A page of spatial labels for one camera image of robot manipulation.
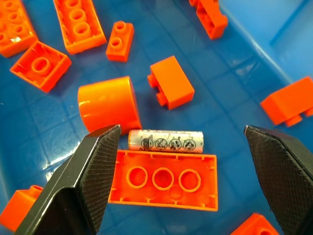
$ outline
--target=plastic surface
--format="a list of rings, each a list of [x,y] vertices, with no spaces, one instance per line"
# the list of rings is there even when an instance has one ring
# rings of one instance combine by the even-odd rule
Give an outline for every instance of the plastic surface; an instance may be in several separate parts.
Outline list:
[[[106,43],[92,0],[53,0],[70,54]]]
[[[278,235],[279,233],[265,219],[264,216],[254,213],[231,235]]]
[[[148,82],[152,88],[158,87],[156,98],[161,106],[169,110],[192,100],[195,90],[181,69],[175,56],[151,65]]]
[[[218,39],[224,34],[224,30],[228,25],[228,19],[225,15],[222,15],[217,1],[199,0],[197,16],[210,39]]]
[[[127,62],[134,37],[132,23],[114,23],[106,55],[108,60]]]
[[[141,129],[136,96],[128,76],[80,87],[78,106],[90,132],[114,124],[121,125],[122,134]]]
[[[0,224],[15,232],[42,190],[40,186],[17,190],[2,211]]]
[[[202,153],[201,131],[131,130],[128,148],[141,151]]]
[[[219,210],[108,204],[99,234],[228,235],[254,212],[264,215],[283,234],[258,184],[243,135],[247,124],[274,128],[260,102],[285,86],[280,77],[242,38],[232,21],[223,37],[211,41],[187,0],[93,2],[105,32],[111,32],[114,22],[120,20],[133,23],[136,34],[127,63],[108,61],[107,44],[69,56],[72,65],[47,95],[9,71],[19,56],[0,57],[0,211],[15,190],[46,185],[52,172],[88,133],[79,115],[78,88],[130,76],[144,129],[203,132],[204,154],[218,158]],[[233,2],[238,5],[244,1]],[[41,41],[67,52],[53,2],[26,0],[24,5]],[[270,26],[257,30],[266,33]],[[168,111],[158,103],[147,75],[150,65],[172,55],[196,92],[192,102]],[[313,117],[291,128],[275,128],[313,150]],[[122,136],[119,148],[128,148],[127,136]],[[10,234],[3,230],[0,226],[0,234]]]
[[[313,77],[313,1],[220,0],[233,26],[286,85]]]
[[[30,47],[37,35],[21,0],[0,2],[0,54],[10,57]]]
[[[290,84],[270,94],[261,106],[275,125],[293,126],[302,120],[301,113],[313,115],[313,81],[306,77]]]
[[[109,202],[218,210],[215,155],[118,150]]]
[[[43,92],[49,92],[71,64],[67,55],[37,41],[10,71]]]

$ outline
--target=aa battery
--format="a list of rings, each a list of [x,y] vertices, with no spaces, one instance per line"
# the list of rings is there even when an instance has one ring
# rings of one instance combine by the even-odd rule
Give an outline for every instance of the aa battery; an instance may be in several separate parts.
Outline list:
[[[130,150],[202,153],[201,131],[132,130],[129,132]]]

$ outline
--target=orange slope brick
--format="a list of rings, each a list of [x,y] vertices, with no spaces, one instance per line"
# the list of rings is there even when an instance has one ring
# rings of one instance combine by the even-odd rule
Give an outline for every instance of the orange slope brick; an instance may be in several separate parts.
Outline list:
[[[118,150],[109,202],[216,212],[216,156]]]
[[[264,216],[254,213],[231,235],[278,235]]]
[[[64,45],[70,54],[107,42],[92,0],[53,0],[53,2]]]
[[[10,57],[37,40],[21,0],[0,1],[0,54]]]
[[[313,81],[305,77],[272,94],[261,102],[261,106],[275,125],[285,123],[288,127],[313,115]]]
[[[10,71],[43,92],[49,92],[70,65],[68,56],[37,41]]]
[[[218,1],[199,0],[197,16],[211,40],[220,38],[228,25],[228,19],[222,15]]]
[[[0,215],[0,223],[15,232],[42,191],[40,186],[15,191]]]
[[[133,37],[133,24],[123,21],[114,23],[106,51],[108,60],[127,62]]]
[[[152,88],[158,87],[156,98],[161,106],[174,109],[192,100],[195,90],[174,56],[150,66],[148,82]]]

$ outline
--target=lego brick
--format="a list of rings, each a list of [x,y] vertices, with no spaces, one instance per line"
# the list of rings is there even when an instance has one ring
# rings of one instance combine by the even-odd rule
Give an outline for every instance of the lego brick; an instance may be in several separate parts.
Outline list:
[[[0,54],[13,56],[29,48],[37,35],[21,0],[0,2]]]
[[[253,213],[231,235],[278,235],[278,232],[264,216]]]
[[[218,210],[215,155],[118,150],[109,202]]]
[[[49,92],[67,71],[65,54],[37,41],[13,65],[11,72],[43,92]]]
[[[123,21],[114,23],[106,51],[108,60],[127,62],[133,37],[133,24]]]
[[[174,56],[150,68],[148,82],[152,88],[158,87],[156,98],[161,106],[167,105],[171,110],[192,100],[195,90]]]
[[[224,34],[228,19],[222,15],[217,1],[199,0],[197,16],[211,40],[218,39]]]
[[[90,132],[111,124],[120,124],[122,134],[141,129],[136,96],[128,76],[81,86],[78,106]]]
[[[64,45],[70,54],[107,42],[92,0],[53,0]]]
[[[15,191],[0,215],[0,223],[15,232],[42,191],[40,186]]]
[[[313,115],[313,81],[305,77],[272,94],[261,102],[268,117],[275,125],[285,123],[288,127]]]

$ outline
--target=blue plastic bin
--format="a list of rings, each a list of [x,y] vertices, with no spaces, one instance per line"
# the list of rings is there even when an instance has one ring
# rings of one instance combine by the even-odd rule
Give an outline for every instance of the blue plastic bin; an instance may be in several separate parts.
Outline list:
[[[291,23],[288,30],[280,33],[285,35],[283,39],[273,28],[276,25],[279,31],[284,27],[284,21],[281,26],[278,21],[279,15],[286,19],[285,9],[264,16],[269,8],[263,6],[273,6],[273,2],[221,0],[230,24],[220,40],[211,41],[188,0],[93,1],[107,39],[114,22],[134,24],[134,42],[127,63],[109,62],[105,55],[107,45],[71,55],[68,72],[49,94],[44,94],[10,73],[21,54],[0,58],[0,211],[15,190],[45,186],[87,134],[77,106],[79,86],[129,75],[143,128],[204,132],[204,153],[218,156],[219,211],[110,204],[100,234],[228,235],[253,212],[263,214],[281,233],[260,189],[243,130],[247,124],[274,128],[260,101],[291,78],[309,75],[306,69],[310,66],[307,60],[312,58],[308,55],[312,44],[300,36],[309,40],[312,35],[301,31],[305,25],[300,22],[302,27],[297,28]],[[284,8],[290,5],[291,9],[292,2],[276,1],[275,9],[278,3]],[[39,39],[67,53],[52,0],[25,0],[24,4]],[[310,8],[311,1],[302,11]],[[304,16],[309,15],[300,14],[298,19],[305,22]],[[251,41],[246,41],[251,35],[255,38],[252,44],[258,51],[261,46],[267,57],[256,53]],[[270,53],[262,43],[269,44],[273,39],[275,46],[271,46]],[[195,96],[192,102],[168,111],[158,104],[147,75],[151,64],[172,55],[195,88]],[[296,57],[295,66],[288,65],[291,57]],[[270,58],[280,66],[269,66],[266,60]],[[313,149],[313,118],[305,118],[292,128],[277,128]],[[127,136],[122,137],[120,148],[127,149]],[[3,227],[0,233],[11,234]]]

